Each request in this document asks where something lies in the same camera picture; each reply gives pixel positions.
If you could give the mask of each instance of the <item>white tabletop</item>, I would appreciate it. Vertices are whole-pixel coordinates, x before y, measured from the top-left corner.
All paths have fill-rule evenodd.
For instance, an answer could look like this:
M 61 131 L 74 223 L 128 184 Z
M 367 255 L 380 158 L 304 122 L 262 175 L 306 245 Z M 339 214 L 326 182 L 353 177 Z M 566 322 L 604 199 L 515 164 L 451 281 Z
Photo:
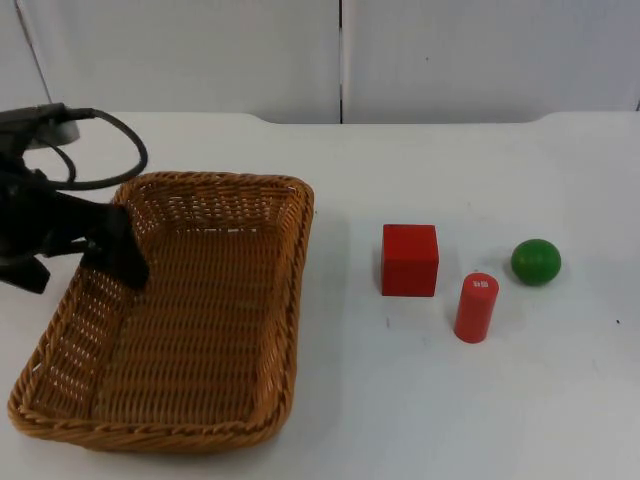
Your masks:
M 149 171 L 281 173 L 314 188 L 293 412 L 267 444 L 203 457 L 90 452 L 25 437 L 2 415 L 3 478 L 640 478 L 640 115 L 442 126 L 120 117 L 147 143 Z M 98 120 L 81 132 L 67 149 L 80 178 L 135 162 Z M 62 172 L 53 153 L 29 158 Z M 437 226 L 435 298 L 380 295 L 384 223 Z M 544 288 L 504 269 L 532 237 L 563 257 Z M 45 260 L 42 296 L 0 284 L 5 398 L 78 260 Z M 487 340 L 467 345 L 451 322 L 476 269 L 501 290 Z

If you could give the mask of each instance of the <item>black robotic claw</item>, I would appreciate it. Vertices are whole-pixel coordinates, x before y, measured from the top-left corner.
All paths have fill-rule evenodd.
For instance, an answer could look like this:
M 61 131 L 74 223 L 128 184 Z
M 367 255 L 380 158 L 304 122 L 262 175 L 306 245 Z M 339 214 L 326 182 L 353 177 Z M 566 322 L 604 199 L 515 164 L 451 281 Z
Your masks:
M 75 120 L 102 118 L 138 147 L 140 161 L 132 170 L 96 182 L 75 182 L 75 165 L 57 145 L 78 137 Z M 52 182 L 23 160 L 29 148 L 46 145 L 69 168 L 66 182 Z M 35 258 L 84 253 L 80 264 L 122 281 L 134 289 L 147 282 L 149 268 L 133 236 L 122 206 L 93 203 L 58 190 L 89 190 L 133 178 L 147 163 L 140 138 L 111 115 L 62 104 L 0 112 L 0 281 L 42 293 L 49 271 Z

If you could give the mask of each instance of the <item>green sphere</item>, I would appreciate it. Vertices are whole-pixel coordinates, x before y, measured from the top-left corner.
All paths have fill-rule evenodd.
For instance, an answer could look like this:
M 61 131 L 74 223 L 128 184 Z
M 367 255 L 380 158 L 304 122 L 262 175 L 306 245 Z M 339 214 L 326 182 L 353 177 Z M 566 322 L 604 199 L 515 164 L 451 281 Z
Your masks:
M 525 285 L 539 286 L 553 280 L 562 261 L 560 252 L 546 240 L 533 239 L 522 242 L 511 255 L 511 268 Z

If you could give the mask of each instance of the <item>red block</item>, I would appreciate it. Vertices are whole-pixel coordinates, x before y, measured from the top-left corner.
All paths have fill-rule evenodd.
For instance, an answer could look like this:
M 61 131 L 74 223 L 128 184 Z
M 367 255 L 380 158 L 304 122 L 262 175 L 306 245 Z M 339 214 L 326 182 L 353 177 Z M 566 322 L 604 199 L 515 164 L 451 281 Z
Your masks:
M 438 276 L 433 225 L 385 225 L 382 231 L 382 295 L 433 297 Z

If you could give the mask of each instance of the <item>white backdrop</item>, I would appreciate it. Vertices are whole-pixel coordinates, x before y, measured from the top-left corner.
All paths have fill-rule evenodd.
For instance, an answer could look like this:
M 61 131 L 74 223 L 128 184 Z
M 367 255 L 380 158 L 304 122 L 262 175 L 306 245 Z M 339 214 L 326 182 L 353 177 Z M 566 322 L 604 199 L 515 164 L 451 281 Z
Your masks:
M 346 122 L 525 121 L 640 98 L 638 0 L 343 5 Z
M 338 0 L 21 0 L 54 100 L 339 121 Z
M 13 0 L 0 0 L 0 110 L 46 101 Z

